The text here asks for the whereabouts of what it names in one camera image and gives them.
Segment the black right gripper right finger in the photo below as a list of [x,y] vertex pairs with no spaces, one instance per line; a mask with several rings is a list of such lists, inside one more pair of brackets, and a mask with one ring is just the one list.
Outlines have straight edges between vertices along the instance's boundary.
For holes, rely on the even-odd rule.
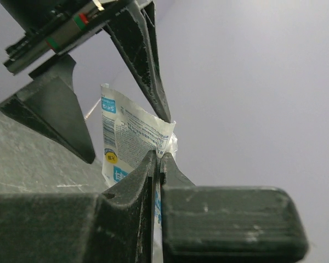
[[275,187],[196,186],[161,159],[164,262],[299,262],[309,243],[293,199]]

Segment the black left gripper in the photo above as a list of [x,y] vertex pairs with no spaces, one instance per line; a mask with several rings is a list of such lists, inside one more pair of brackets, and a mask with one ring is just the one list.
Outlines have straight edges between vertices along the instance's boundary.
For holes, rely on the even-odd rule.
[[7,117],[59,143],[84,162],[95,160],[93,143],[73,90],[81,45],[132,1],[0,1],[25,31],[6,48],[6,69],[18,74],[49,50],[56,55],[30,72],[32,81],[0,102]]

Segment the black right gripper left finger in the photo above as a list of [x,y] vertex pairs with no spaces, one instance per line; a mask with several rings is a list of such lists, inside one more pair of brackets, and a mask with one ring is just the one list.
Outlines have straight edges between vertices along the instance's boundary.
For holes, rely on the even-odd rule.
[[156,154],[103,193],[0,194],[0,262],[152,262]]

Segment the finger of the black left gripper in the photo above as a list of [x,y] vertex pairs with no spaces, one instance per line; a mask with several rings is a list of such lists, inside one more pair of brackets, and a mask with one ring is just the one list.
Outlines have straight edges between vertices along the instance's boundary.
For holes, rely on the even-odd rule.
[[140,90],[157,116],[171,121],[171,113],[160,75],[153,1],[117,1],[105,31],[126,63]]

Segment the white blue gauze packet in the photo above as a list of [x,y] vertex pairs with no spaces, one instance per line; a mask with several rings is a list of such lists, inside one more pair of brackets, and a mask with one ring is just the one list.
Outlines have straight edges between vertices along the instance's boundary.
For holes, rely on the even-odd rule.
[[107,184],[98,228],[103,262],[151,262],[162,224],[158,170],[162,156],[177,151],[175,125],[107,84],[101,86],[101,113]]

